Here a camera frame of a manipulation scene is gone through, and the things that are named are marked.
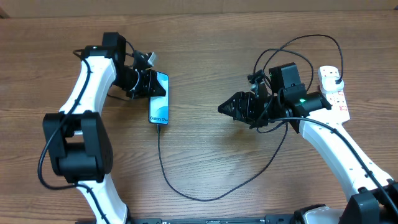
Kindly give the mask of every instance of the wood grain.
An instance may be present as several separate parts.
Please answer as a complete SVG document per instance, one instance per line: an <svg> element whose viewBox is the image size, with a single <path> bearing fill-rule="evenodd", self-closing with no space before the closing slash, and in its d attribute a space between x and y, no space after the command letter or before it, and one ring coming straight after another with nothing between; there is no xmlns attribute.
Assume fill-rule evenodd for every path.
<svg viewBox="0 0 398 224"><path fill-rule="evenodd" d="M398 0L0 0L7 18L393 10L397 5Z"/></svg>
<svg viewBox="0 0 398 224"><path fill-rule="evenodd" d="M345 128L374 162L398 178L397 20L394 11L1 19L0 223L93 218L77 190L46 190L36 168L45 144L42 118L64 104L80 72L72 50L100 44L105 31L118 31L136 49L159 54L155 69L170 75L170 124L161 145L166 173L181 192L216 197L267 164L284 130L259 135L219 114L217 106L249 90L246 75L263 50L316 33L333 36L343 49L352 117ZM340 67L328 39L303 39L289 49L307 56L315 69ZM310 67L300 58L281 53L270 66L289 62L297 63L308 83ZM317 85L315 78L311 91ZM110 93L120 94L117 88ZM182 198L162 177L147 109L147 100L108 98L103 110L114 149L113 180L136 218L253 217L315 203L345 206L336 178L292 129L270 168L250 184L215 202ZM54 185L65 184L48 158L44 176Z"/></svg>

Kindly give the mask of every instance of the black cable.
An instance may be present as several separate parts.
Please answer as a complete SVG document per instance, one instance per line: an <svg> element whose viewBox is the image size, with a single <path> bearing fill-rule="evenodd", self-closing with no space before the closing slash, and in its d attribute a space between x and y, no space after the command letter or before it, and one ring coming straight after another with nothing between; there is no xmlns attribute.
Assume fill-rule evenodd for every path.
<svg viewBox="0 0 398 224"><path fill-rule="evenodd" d="M134 49L134 47L132 46L132 44L131 44L129 41L127 41L127 40L126 40L126 43L128 43L128 44L130 45L131 50L132 50L132 52L134 53L136 50Z"/></svg>
<svg viewBox="0 0 398 224"><path fill-rule="evenodd" d="M275 95L275 93L274 92L272 92L272 94L271 94L271 99L269 100L269 102L268 102L268 104L267 104L267 106L264 108L264 110L262 111L262 113L260 114L260 117L258 118L258 119L262 119L262 117L266 114L266 112L267 112L267 110L268 110L268 107L269 107L269 105L271 105L271 103L272 103L272 100L274 100L274 95Z"/></svg>
<svg viewBox="0 0 398 224"><path fill-rule="evenodd" d="M164 180L166 181L167 185L168 185L175 193L177 193L177 194L179 194L179 195L181 195L181 196L183 196L183 197L185 197L185 198L187 198L187 199L195 200L195 201L198 201L198 202L211 202L211 201L215 201L215 200L221 199L221 198L227 196L228 194L230 194L231 192L235 191L236 189L239 189L240 187L243 187L244 185L246 185L246 184L249 183L250 181L252 181L252 180L254 180L255 178L257 178L258 176L260 176L264 171L266 171L266 169L269 167L269 165L271 164L271 162L274 160L274 158L275 158L276 154L278 153L280 147L282 146L283 142L285 141L285 138L286 138L286 135L287 135L287 130L288 130L288 125L287 125L287 123L286 123L286 131L285 131L284 137L282 138L282 141L280 142L280 144L279 144L278 148L276 149L274 155L271 157L271 159L269 160L268 164L267 164L260 172L258 172L254 177L250 178L249 180L243 182L242 184L238 185L237 187L231 189L230 191L226 192L225 194L223 194L223 195L221 195L221 196L219 196L219 197L211 198L211 199L199 199L199 198L190 197L190 196L188 196L188 195L185 195L185 194L179 192L179 191L176 190L176 189L169 183L169 181L167 180L167 177L166 177L166 174L165 174L164 168L163 168L162 156L160 155L160 126L157 125L157 150L158 150L158 152L159 152L160 167L162 168L162 173L163 173Z"/></svg>
<svg viewBox="0 0 398 224"><path fill-rule="evenodd" d="M296 37L296 38L294 38L293 40L287 42L286 44L284 44L283 46L281 46L277 51L275 51L275 52L271 55L271 57L269 57L268 61L267 61L266 64L264 65L263 70L266 69L266 67L267 67L267 65L268 65L268 63L269 63L269 61L275 56L275 54L277 54L278 52L282 51L282 49L285 48L286 46L288 46L291 42L293 42L293 41L295 41L295 40L297 40L297 39L304 38L304 37L327 37L327 38L331 39L331 40L337 45L338 51L339 51L339 53L340 53L340 58L341 58L341 75L340 75L340 78L339 78L338 80L336 80L336 84L340 84L341 81L343 80L343 70L344 70L343 53L342 53L342 51L341 51L341 48L340 48L340 45L338 44L338 42L337 42L334 38L332 38L331 36L325 35L325 34L310 34L310 35L304 35L304 36Z"/></svg>
<svg viewBox="0 0 398 224"><path fill-rule="evenodd" d="M398 218L398 209L395 205L395 203L391 200L390 196L388 196L387 192L384 190L383 186L377 181L377 179L374 177L373 172L369 170L369 168L366 166L366 164L363 162L362 158L358 155L358 153L355 151L354 147L349 143L349 141L340 133L337 131L337 129L332 128L331 126L324 124L320 121L316 121L314 119L309 119L309 118L277 118L277 119L271 119L268 122L274 123L276 121L308 121L311 123L315 123L319 126L322 126L324 128L329 129L331 132L335 133L350 149L350 151L353 153L354 157L356 160L359 162L361 167L365 170L366 174L372 179L374 184L378 187L378 189L381 191L382 195L387 199L389 202L392 210L394 211L396 217Z"/></svg>
<svg viewBox="0 0 398 224"><path fill-rule="evenodd" d="M266 78L266 80L267 80L267 82L269 83L269 84L271 84L271 80L267 77L267 76L265 76L264 78Z"/></svg>
<svg viewBox="0 0 398 224"><path fill-rule="evenodd" d="M84 92L85 92L85 90L87 88L88 82L90 80L90 75L91 75L90 65L88 64L88 62L87 62L87 60L85 58L82 58L81 55L79 55L77 53L77 52L82 52L82 51L83 51L82 49L74 50L73 54L76 55L78 58L80 58L80 60L84 61L84 63L86 64L86 66L87 66L87 77L86 77L86 80L85 80L85 82L83 84L83 87L81 88L81 91L80 91L79 95L77 96L77 98L75 100L75 103L73 104L73 106L71 107L69 112L63 117L63 119L61 120L60 124L57 126L57 128L55 129L55 131L52 133L52 135L50 136L49 140L45 144L45 146L43 148L43 151L42 151L42 153L40 155L39 163L37 165L37 177L39 178L40 183L45 188L50 189L50 190L65 190L65 189L72 189L72 188L75 188L75 187L83 187L83 188L85 188L87 190L87 192L90 193L90 195L93 197L93 201L94 201L94 203L95 203L95 205L96 205L96 207L97 207L97 209L99 211L99 214L101 215L101 218L103 220L105 220L105 222L107 224L110 224L109 220L106 218L105 214L103 213L103 211L102 211L102 209L101 209L101 207L100 207L100 205L98 203L98 200L95 197L94 192L92 191L91 188L89 188L88 186L82 185L82 184L78 184L78 183L71 184L71 185L54 187L54 186L51 186L48 183L46 183L46 181L43 178L43 174L42 174L44 158L45 158L45 155L46 155L46 153L47 153L47 151L49 149L49 146L50 146L52 140L54 139L54 136L61 130L62 126L65 124L65 122L68 121L70 115L73 113L73 111L79 105L79 102L80 102L80 100L81 100L81 98L82 98L82 96L83 96L83 94L84 94Z"/></svg>
<svg viewBox="0 0 398 224"><path fill-rule="evenodd" d="M280 93L281 93L284 89L285 89L285 88L280 88L280 89L278 90L277 101L278 101L278 106L279 106L280 109L283 108L282 103L280 102Z"/></svg>
<svg viewBox="0 0 398 224"><path fill-rule="evenodd" d="M120 98L120 97L117 97L117 96L112 96L112 95L109 95L109 94L106 94L106 96L107 96L107 97L110 97L110 98L117 99L117 100L129 101L129 100L125 100L125 99L123 99L123 98Z"/></svg>
<svg viewBox="0 0 398 224"><path fill-rule="evenodd" d="M284 123L286 123L286 122L283 121L283 122L279 123L277 126L273 127L272 129L270 129L270 130L268 130L268 131L260 131L259 128L257 128L257 132L258 132L259 134L270 133L270 132L273 132L273 131L275 131L276 129L280 128Z"/></svg>
<svg viewBox="0 0 398 224"><path fill-rule="evenodd" d="M267 49L267 50L263 51L263 52L260 54L259 58L257 59L256 63L254 64L253 73L256 72L257 64L259 63L261 57L262 57L265 53L267 53L268 51L278 51L278 50L279 50L279 49ZM297 52L294 52L294 51L291 51L291 50L285 50L285 49L280 49L279 51L283 51L283 52L287 52L287 53L290 53L290 54L297 55L297 56L299 56L300 58L302 58L302 59L304 59L305 61L308 62L308 64L309 64L310 67L311 67L311 80L310 80L310 84L309 84L308 87L307 87L307 91L308 91L308 90L310 89L311 84L312 84L312 81L313 81L313 66L312 66L312 63L309 61L308 58L304 57L303 55L301 55L301 54L299 54L299 53L297 53ZM268 88L271 88L271 82L270 82L270 81L268 81L268 82L269 82L269 83L266 82L266 85L268 86Z"/></svg>

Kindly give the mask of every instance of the power strip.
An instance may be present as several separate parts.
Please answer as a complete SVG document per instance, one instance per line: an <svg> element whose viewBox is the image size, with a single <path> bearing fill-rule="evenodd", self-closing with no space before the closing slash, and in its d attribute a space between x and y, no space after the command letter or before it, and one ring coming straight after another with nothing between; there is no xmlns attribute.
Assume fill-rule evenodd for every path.
<svg viewBox="0 0 398 224"><path fill-rule="evenodd" d="M347 107L347 101L344 95L344 81L336 84L340 78L340 73L336 67L322 66L318 69L320 89L323 96L331 104L331 109L336 113L340 122L344 123L350 119Z"/></svg>

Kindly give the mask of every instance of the black bracket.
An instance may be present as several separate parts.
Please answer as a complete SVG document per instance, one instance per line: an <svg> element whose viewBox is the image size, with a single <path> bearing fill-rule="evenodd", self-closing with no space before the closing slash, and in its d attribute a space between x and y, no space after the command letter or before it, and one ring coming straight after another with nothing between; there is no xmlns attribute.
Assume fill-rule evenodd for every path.
<svg viewBox="0 0 398 224"><path fill-rule="evenodd" d="M256 99L265 100L268 96L267 87L264 83L265 77L266 75L262 69L258 70L253 75L248 75L249 83L252 84L251 91L254 92L254 97Z"/></svg>
<svg viewBox="0 0 398 224"><path fill-rule="evenodd" d="M301 84L299 70L295 63L288 63L269 69L271 89L277 93L281 88L289 88Z"/></svg>
<svg viewBox="0 0 398 224"><path fill-rule="evenodd" d="M151 52L144 54L138 50L134 51L134 62L131 67L138 70L152 68L156 61L156 54Z"/></svg>
<svg viewBox="0 0 398 224"><path fill-rule="evenodd" d="M43 130L47 142L64 116L63 113L44 116ZM84 142L67 141L75 131L82 132ZM68 183L80 180L102 182L113 166L112 145L97 112L71 114L50 143L49 154L53 171L64 176Z"/></svg>
<svg viewBox="0 0 398 224"><path fill-rule="evenodd" d="M287 92L294 89L295 87L290 87ZM296 96L293 98L284 97L284 109L289 110L290 116L305 118L310 116L311 111L320 110L322 108L326 108L331 110L331 104L328 100L319 92L313 92L302 96L301 98L297 98ZM289 122L296 133L299 133L299 121L290 121Z"/></svg>
<svg viewBox="0 0 398 224"><path fill-rule="evenodd" d="M125 67L126 71L126 96L132 99L165 96L166 90L157 79L155 70L138 70Z"/></svg>
<svg viewBox="0 0 398 224"><path fill-rule="evenodd" d="M379 202L370 191L352 195L340 217L340 224L379 223Z"/></svg>

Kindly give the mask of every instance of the robotic arm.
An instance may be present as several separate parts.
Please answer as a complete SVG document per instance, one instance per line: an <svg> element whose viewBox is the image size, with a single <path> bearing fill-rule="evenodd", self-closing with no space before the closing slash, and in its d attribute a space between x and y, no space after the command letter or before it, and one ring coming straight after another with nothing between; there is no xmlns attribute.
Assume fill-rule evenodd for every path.
<svg viewBox="0 0 398 224"><path fill-rule="evenodd" d="M48 142L51 135L73 108L88 78L86 62L81 62L75 88L60 112L46 114L43 121L53 171L64 176L68 183L91 189L95 198L86 188L77 187L90 204L97 224L105 224L106 219L115 224L131 222L128 207L119 198L111 178L113 150L100 117L109 88L116 85L132 99L146 97L159 101L167 96L168 82L164 83L167 75L148 69L154 64L155 54L135 50L134 64L124 66L125 54L126 40L118 33L104 33L102 45L82 50L81 57L90 66L90 79L78 106L51 144ZM84 142L68 143L67 138L74 135L83 135ZM98 207L104 211L106 219Z"/></svg>
<svg viewBox="0 0 398 224"><path fill-rule="evenodd" d="M342 122L346 121L347 117L349 119L349 116L336 110L336 105L332 108L325 98L327 96L332 101L332 89L342 90L344 83L336 83L333 79L330 83L336 86L326 86L326 82L320 80L323 83L321 89L327 89L325 95L318 92L307 94L304 84L300 81L296 64L270 68L269 73L271 96L267 96L267 88L263 81L266 76L260 70L248 76L252 92L235 93L218 107L218 111L250 124L251 128L267 126L269 122L290 122L296 132L320 153L338 179L348 201L345 210L329 210L325 209L325 205L316 205L297 211L293 219L299 223L332 224L379 223L385 218L382 217L385 214L387 219L397 218L392 214L393 207L398 203L398 184L375 165L344 130ZM379 208L379 203L385 205L387 213Z"/></svg>

